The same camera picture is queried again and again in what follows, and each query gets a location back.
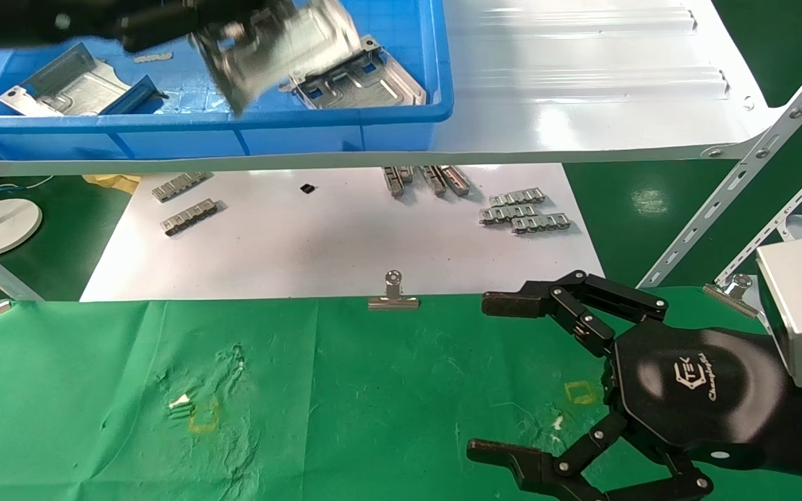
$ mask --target green floor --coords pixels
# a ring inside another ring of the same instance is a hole
[[[715,0],[770,105],[802,83],[802,2]],[[734,161],[566,165],[606,275],[636,283],[734,165]],[[31,178],[17,182],[29,184]],[[685,257],[665,285],[712,280],[802,185],[802,128]],[[23,194],[45,221],[27,244],[1,257],[46,299],[78,299],[127,194],[55,178]]]

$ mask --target white metal shelf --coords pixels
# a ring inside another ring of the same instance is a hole
[[[445,10],[455,110],[430,152],[0,161],[0,175],[741,158],[776,117],[711,0],[445,0]]]

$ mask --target robotic hand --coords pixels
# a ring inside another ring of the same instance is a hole
[[[111,38],[134,53],[212,23],[261,9],[268,0],[0,0],[0,48]]]
[[[616,337],[585,305],[634,326]],[[519,292],[487,292],[481,308],[495,317],[553,317],[607,361],[608,415],[560,456],[470,440],[470,460],[509,468],[522,491],[562,501],[694,501],[714,485],[693,461],[802,476],[802,387],[773,337],[665,326],[663,299],[582,271],[526,282]],[[619,438],[668,467],[671,478],[593,487],[583,470]]]

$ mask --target screw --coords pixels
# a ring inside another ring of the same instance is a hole
[[[70,28],[70,23],[71,20],[68,14],[60,13],[54,16],[54,28],[60,29],[60,31]]]

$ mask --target white table surface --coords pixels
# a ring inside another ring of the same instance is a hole
[[[526,280],[602,268],[560,164],[461,166],[472,193],[439,199],[420,175],[393,199],[379,168],[219,172],[160,203],[144,177],[81,301],[365,296],[385,292],[389,269],[410,295],[516,291]],[[312,194],[299,190],[314,184]],[[485,228],[487,196],[538,186],[564,232],[521,237]],[[206,198],[224,212],[166,237],[159,222]]]

